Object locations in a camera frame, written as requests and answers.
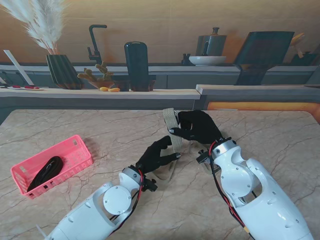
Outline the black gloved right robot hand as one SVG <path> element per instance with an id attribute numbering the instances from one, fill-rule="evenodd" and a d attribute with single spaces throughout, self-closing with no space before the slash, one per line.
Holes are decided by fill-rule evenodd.
<path id="1" fill-rule="evenodd" d="M 180 111 L 178 119 L 180 128 L 173 127 L 169 130 L 175 136 L 200 144 L 212 144 L 223 137 L 213 119 L 204 111 Z"/>

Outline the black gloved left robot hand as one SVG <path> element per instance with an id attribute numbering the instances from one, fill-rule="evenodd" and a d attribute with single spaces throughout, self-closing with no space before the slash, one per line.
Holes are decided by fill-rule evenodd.
<path id="1" fill-rule="evenodd" d="M 143 174 L 157 170 L 161 166 L 166 166 L 181 157 L 179 152 L 161 156 L 161 150 L 165 150 L 172 145 L 171 138 L 167 135 L 151 144 L 141 158 L 135 164 L 135 168 Z"/>

